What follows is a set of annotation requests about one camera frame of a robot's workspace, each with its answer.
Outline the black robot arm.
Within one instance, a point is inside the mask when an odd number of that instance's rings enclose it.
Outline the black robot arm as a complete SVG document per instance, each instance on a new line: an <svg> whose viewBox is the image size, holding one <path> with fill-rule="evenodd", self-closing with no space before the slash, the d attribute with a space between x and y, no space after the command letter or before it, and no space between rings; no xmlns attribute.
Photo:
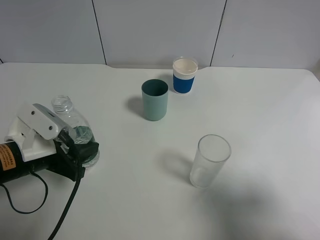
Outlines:
<svg viewBox="0 0 320 240"><path fill-rule="evenodd" d="M99 143L90 141L86 144L74 144L71 153L65 153L60 142L54 140L53 143L57 153L28 162L23 161L22 152L16 142L1 144L0 182L4 184L42 170L48 170L75 182L77 177L83 178L85 174L85 168L78 166L99 150Z"/></svg>

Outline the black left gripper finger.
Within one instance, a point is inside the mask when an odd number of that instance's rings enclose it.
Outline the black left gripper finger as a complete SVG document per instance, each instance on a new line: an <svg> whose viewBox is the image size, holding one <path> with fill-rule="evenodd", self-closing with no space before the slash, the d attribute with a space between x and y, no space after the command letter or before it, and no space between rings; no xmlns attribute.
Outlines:
<svg viewBox="0 0 320 240"><path fill-rule="evenodd" d="M72 146L72 155L80 163L86 163L96 157L99 151L99 143L89 141L86 144L74 144Z"/></svg>

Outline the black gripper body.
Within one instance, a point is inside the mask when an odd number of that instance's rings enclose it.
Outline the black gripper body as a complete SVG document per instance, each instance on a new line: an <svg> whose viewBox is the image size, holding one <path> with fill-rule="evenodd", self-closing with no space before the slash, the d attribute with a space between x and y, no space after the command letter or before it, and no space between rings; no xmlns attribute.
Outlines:
<svg viewBox="0 0 320 240"><path fill-rule="evenodd" d="M48 170L72 181L81 180L85 175L85 168L76 145L73 144L66 153L61 142L53 140L53 143L56 153L36 159L32 164L32 173Z"/></svg>

